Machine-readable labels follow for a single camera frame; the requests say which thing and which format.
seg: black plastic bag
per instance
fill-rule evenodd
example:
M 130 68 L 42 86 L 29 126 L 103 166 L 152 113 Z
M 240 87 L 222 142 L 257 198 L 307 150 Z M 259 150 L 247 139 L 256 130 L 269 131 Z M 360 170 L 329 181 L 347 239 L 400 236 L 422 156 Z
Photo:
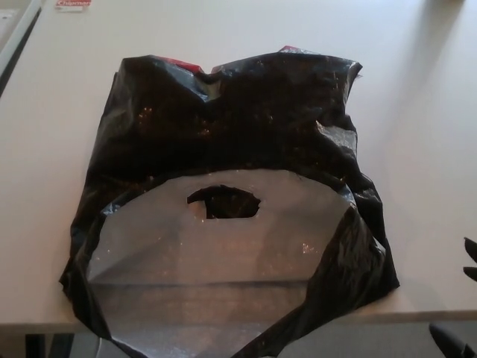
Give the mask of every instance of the black plastic bag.
M 331 188 L 349 206 L 316 262 L 304 302 L 234 357 L 276 356 L 288 343 L 397 288 L 382 202 L 359 170 L 356 129 L 345 114 L 360 68 L 293 48 L 223 65 L 210 75 L 161 57 L 123 60 L 101 118 L 61 277 L 75 315 L 131 357 L 155 357 L 116 337 L 104 300 L 92 289 L 90 260 L 101 230 L 108 216 L 168 180 L 232 169 L 295 173 Z M 260 205 L 260 198 L 228 186 L 195 196 L 206 203 L 208 219 L 247 218 Z M 197 199 L 191 195 L 189 202 Z

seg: plastic bag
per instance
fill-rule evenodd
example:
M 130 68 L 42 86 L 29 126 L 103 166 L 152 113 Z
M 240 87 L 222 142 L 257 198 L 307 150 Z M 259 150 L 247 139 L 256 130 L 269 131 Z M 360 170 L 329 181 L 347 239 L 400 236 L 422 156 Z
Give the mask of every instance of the plastic bag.
M 75 315 L 131 357 L 275 357 L 397 288 L 345 113 L 360 68 L 123 60 L 61 277 Z

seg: red label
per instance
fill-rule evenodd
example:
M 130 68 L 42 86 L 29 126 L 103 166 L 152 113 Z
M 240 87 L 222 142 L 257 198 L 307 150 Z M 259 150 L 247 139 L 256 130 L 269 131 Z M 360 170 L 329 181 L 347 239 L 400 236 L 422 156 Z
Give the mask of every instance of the red label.
M 58 0 L 57 6 L 90 6 L 91 0 Z

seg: floor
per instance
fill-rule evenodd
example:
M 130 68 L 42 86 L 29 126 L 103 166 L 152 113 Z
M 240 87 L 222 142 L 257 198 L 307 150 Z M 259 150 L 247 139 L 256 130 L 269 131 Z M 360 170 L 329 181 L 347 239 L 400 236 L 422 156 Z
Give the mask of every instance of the floor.
M 477 322 L 449 322 L 445 326 L 477 348 Z M 23 358 L 23 337 L 0 337 L 1 358 Z M 330 324 L 289 345 L 279 358 L 427 358 L 442 357 L 427 324 Z M 91 334 L 75 337 L 71 358 L 127 358 L 108 342 Z M 183 355 L 171 358 L 186 358 Z

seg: white table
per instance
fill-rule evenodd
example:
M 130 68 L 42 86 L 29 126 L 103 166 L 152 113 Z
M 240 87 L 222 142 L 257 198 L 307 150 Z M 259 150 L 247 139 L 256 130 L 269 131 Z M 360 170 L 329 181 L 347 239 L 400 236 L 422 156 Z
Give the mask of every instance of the white table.
M 214 65 L 295 45 L 364 66 L 347 112 L 385 205 L 402 287 L 352 321 L 477 319 L 477 2 L 48 0 L 0 100 L 0 330 L 82 329 L 57 282 L 114 71 Z

